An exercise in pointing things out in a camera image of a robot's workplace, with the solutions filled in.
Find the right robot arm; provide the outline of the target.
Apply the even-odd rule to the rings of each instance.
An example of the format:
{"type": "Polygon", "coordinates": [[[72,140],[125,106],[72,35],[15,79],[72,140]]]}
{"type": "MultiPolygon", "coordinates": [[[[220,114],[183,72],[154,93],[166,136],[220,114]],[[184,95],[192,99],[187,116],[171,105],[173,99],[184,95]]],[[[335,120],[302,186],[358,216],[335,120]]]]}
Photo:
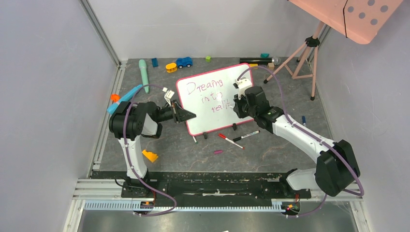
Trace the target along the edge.
{"type": "Polygon", "coordinates": [[[332,197],[342,191],[356,196],[364,195],[361,184],[358,184],[358,192],[347,189],[352,182],[359,183],[360,177],[349,142],[335,142],[309,130],[292,119],[285,110],[271,106],[259,86],[240,88],[234,102],[234,112],[239,118],[253,118],[261,129],[287,140],[315,162],[315,168],[292,169],[281,178],[279,191],[283,196],[292,197],[299,190],[314,188],[332,197]]]}

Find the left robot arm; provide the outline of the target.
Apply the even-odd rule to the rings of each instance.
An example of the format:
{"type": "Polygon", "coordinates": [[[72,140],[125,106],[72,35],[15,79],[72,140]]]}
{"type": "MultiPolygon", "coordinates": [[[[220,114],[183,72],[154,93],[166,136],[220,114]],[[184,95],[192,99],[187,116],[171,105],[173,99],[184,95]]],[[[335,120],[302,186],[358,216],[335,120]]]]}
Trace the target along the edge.
{"type": "Polygon", "coordinates": [[[125,190],[134,190],[140,197],[148,196],[152,184],[147,180],[148,169],[144,162],[141,138],[158,139],[162,133],[162,122],[173,120],[175,123],[196,118],[173,100],[159,107],[152,101],[132,103],[123,101],[109,119],[109,131],[120,143],[127,165],[127,177],[123,184],[125,190]]]}

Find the pink framed whiteboard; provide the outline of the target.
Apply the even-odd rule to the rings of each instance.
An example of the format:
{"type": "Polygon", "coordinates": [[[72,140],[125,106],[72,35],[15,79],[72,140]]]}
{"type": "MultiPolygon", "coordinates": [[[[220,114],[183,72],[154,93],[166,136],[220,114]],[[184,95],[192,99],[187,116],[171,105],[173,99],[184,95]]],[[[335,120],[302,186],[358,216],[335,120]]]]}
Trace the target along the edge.
{"type": "Polygon", "coordinates": [[[186,121],[192,136],[231,127],[233,123],[250,122],[251,117],[239,118],[230,108],[238,89],[235,80],[249,68],[246,63],[197,74],[177,80],[176,88],[182,108],[196,114],[186,121]]]}

